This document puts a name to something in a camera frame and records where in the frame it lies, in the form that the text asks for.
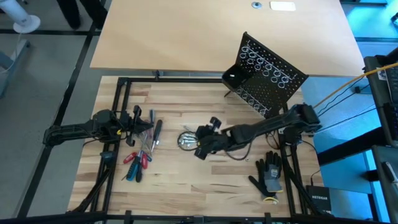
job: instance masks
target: black metal table leg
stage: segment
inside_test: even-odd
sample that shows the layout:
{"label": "black metal table leg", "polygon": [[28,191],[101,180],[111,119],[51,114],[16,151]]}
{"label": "black metal table leg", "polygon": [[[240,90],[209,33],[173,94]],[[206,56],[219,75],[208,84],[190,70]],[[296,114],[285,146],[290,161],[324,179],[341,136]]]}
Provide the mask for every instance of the black metal table leg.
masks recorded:
{"label": "black metal table leg", "polygon": [[368,194],[368,199],[369,199],[369,205],[371,206],[373,221],[378,222],[379,215],[377,214],[376,202],[374,201],[373,194]]}
{"label": "black metal table leg", "polygon": [[370,182],[378,181],[379,174],[377,174],[377,170],[369,170],[364,173],[364,178]]}
{"label": "black metal table leg", "polygon": [[385,146],[387,141],[384,137],[384,131],[381,127],[358,136],[354,139],[344,142],[343,144],[332,147],[318,154],[320,166],[336,162],[348,156],[370,149],[373,145]]}

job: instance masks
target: butcher block tabletop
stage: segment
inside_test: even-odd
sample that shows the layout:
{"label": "butcher block tabletop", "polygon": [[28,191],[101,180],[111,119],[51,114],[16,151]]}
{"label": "butcher block tabletop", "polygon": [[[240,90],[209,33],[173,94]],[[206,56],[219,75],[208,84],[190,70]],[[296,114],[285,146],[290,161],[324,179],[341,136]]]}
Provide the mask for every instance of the butcher block tabletop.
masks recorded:
{"label": "butcher block tabletop", "polygon": [[[112,107],[117,80],[118,77],[102,78],[93,114]],[[234,93],[224,97],[227,91],[222,83],[132,83],[127,112],[132,115],[134,105],[139,105],[142,109],[141,118],[149,119],[149,110],[154,109],[156,119],[163,120],[163,128],[153,160],[143,171],[140,183],[122,178],[130,166],[123,164],[123,159],[131,152],[138,152],[141,143],[136,141],[136,145],[130,147],[121,141],[109,214],[122,215],[126,210],[131,210],[134,215],[262,217],[264,212],[269,212],[272,217],[290,216],[283,172],[280,183],[284,192],[277,194],[278,204],[263,202],[258,189],[248,180],[249,175],[257,178],[255,161],[265,158],[265,153],[273,150],[264,136],[254,140],[250,155],[244,161],[234,161],[224,152],[210,154],[202,161],[193,152],[177,147],[177,136],[184,131],[183,125],[196,130],[215,116],[221,120],[221,129],[224,129],[264,119]],[[295,103],[302,103],[300,90],[288,105],[290,107]],[[77,207],[94,186],[102,150],[103,143],[98,141],[88,143],[83,148],[69,210]],[[235,151],[232,155],[243,156],[246,150]],[[319,170],[317,154],[308,144],[298,145],[297,154],[303,184],[310,184],[310,176]],[[313,179],[315,185],[323,185],[320,173],[315,174]],[[102,208],[105,186],[106,183],[99,195],[98,209]],[[295,207],[299,212],[298,192],[294,185],[292,188]]]}

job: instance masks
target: blue screwdriver handle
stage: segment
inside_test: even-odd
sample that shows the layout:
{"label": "blue screwdriver handle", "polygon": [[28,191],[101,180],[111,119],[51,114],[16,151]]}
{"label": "blue screwdriver handle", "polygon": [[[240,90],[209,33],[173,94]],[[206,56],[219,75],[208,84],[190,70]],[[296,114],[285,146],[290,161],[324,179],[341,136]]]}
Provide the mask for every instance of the blue screwdriver handle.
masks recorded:
{"label": "blue screwdriver handle", "polygon": [[144,154],[147,156],[147,160],[148,162],[152,162],[152,158],[151,156],[148,155],[148,153],[144,152]]}
{"label": "blue screwdriver handle", "polygon": [[140,160],[141,160],[141,158],[136,156],[134,158],[134,161],[131,163],[131,166],[130,166],[129,171],[127,172],[127,176],[126,176],[126,179],[128,181],[134,180],[135,176],[137,175]]}

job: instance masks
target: black screwdriver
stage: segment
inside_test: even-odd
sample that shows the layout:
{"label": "black screwdriver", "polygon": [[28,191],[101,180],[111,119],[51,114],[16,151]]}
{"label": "black screwdriver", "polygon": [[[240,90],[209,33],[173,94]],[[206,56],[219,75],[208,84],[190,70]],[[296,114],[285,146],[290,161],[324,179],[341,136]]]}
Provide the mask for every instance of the black screwdriver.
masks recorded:
{"label": "black screwdriver", "polygon": [[150,117],[150,123],[154,124],[155,123],[155,110],[154,109],[151,109],[149,111],[149,117]]}
{"label": "black screwdriver", "polygon": [[154,141],[152,143],[152,148],[150,149],[151,155],[155,148],[155,145],[159,144],[158,138],[159,138],[160,130],[162,130],[162,125],[163,125],[163,121],[161,119],[156,122],[155,131],[154,131]]}

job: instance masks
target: yellow cable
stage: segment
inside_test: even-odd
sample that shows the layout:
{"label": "yellow cable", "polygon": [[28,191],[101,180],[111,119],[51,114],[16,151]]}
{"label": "yellow cable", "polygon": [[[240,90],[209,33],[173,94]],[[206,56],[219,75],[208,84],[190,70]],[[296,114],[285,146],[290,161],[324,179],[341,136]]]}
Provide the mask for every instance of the yellow cable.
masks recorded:
{"label": "yellow cable", "polygon": [[325,101],[326,101],[327,99],[329,99],[331,96],[333,96],[334,94],[336,94],[338,91],[340,91],[340,90],[343,89],[344,87],[348,86],[349,84],[355,82],[356,80],[359,80],[359,79],[362,78],[362,77],[368,76],[368,75],[373,74],[373,73],[376,73],[376,72],[378,72],[378,71],[385,70],[385,69],[388,69],[388,68],[392,68],[392,67],[395,67],[395,66],[398,66],[398,63],[393,63],[393,64],[386,65],[386,66],[384,66],[384,67],[381,67],[381,68],[378,68],[378,69],[375,69],[375,70],[371,70],[370,72],[366,72],[366,73],[364,73],[364,74],[362,74],[362,75],[360,75],[360,76],[358,76],[358,77],[356,77],[356,78],[350,80],[349,82],[345,83],[345,84],[342,85],[340,88],[338,88],[337,90],[335,90],[333,93],[330,93],[327,97],[325,97],[325,99],[323,99],[323,100],[321,100],[319,103],[317,103],[317,104],[314,106],[314,108],[316,108],[317,106],[321,105],[323,102],[325,102]]}

